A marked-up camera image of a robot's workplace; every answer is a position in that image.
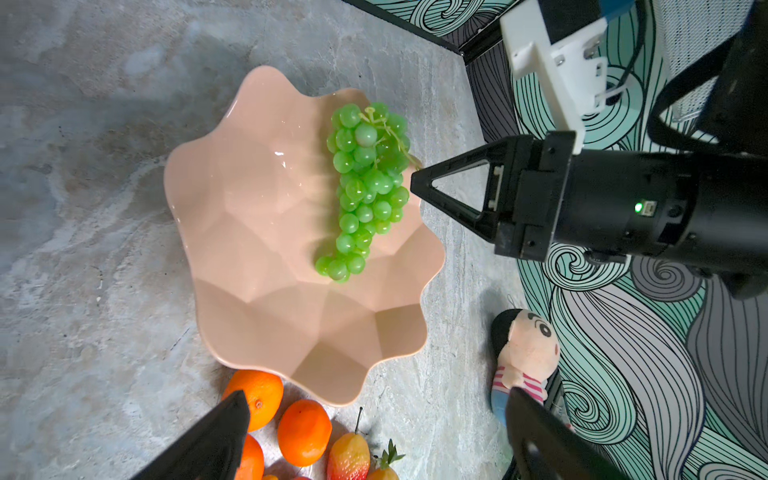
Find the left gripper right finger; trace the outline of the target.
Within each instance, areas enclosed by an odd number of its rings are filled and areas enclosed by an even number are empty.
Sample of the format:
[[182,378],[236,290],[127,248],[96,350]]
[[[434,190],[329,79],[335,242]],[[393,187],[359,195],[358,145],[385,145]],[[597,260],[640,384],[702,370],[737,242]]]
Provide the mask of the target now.
[[626,477],[521,388],[510,391],[506,426],[517,471],[523,479]]

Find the green fake grape bunch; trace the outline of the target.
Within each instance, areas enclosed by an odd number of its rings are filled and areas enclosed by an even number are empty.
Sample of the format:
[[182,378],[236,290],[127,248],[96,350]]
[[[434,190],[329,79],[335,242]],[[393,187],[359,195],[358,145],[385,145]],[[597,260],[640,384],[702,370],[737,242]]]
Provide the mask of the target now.
[[421,163],[411,154],[407,120],[381,102],[334,111],[326,147],[339,174],[339,234],[315,270],[344,283],[365,270],[374,237],[403,219],[410,199],[405,172]]

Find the pink scalloped fruit bowl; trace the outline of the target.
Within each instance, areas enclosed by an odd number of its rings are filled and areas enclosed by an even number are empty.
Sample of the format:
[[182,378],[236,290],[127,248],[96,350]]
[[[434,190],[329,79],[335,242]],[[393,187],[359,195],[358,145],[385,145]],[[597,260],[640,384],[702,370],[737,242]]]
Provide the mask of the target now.
[[411,198],[361,275],[340,284],[316,272],[338,232],[326,139],[347,103],[368,101],[358,89],[306,96],[257,67],[217,127],[174,149],[164,172],[208,350],[334,406],[353,403],[375,365],[423,348],[421,295],[446,258]]

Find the red fake strawberry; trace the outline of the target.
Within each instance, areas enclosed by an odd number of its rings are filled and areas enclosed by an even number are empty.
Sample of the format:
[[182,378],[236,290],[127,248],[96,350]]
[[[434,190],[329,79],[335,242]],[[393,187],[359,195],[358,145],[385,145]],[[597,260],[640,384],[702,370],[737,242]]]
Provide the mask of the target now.
[[367,480],[399,480],[399,475],[393,468],[393,464],[405,457],[397,450],[392,439],[379,456],[375,456],[375,465],[367,476]]
[[371,466],[371,453],[359,433],[363,408],[360,407],[355,429],[339,437],[330,449],[326,466],[328,480],[365,480]]

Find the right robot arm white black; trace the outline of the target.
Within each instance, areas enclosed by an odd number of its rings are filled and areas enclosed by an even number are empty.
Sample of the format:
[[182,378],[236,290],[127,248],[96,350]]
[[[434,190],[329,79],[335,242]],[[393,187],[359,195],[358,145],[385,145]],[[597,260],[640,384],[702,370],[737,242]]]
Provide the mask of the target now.
[[495,247],[544,261],[577,246],[594,266],[669,260],[737,300],[767,288],[767,5],[674,76],[647,117],[659,151],[588,150],[583,117],[619,93],[589,58],[626,1],[523,1],[500,20],[514,78],[535,74],[555,124],[413,174],[411,191]]

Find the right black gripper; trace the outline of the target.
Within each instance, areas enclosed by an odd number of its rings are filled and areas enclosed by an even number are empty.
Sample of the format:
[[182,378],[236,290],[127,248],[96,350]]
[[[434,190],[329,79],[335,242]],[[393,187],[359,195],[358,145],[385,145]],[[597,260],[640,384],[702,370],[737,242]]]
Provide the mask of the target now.
[[601,261],[691,262],[699,168],[687,155],[572,151],[572,133],[508,137],[411,175],[410,190],[497,254],[543,261],[553,243]]

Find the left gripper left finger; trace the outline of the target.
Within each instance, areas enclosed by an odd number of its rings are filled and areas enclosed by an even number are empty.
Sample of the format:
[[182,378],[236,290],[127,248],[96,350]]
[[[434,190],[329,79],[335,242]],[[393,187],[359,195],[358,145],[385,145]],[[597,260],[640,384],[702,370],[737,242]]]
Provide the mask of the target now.
[[236,391],[133,479],[234,479],[242,460],[249,423],[250,410],[245,393]]

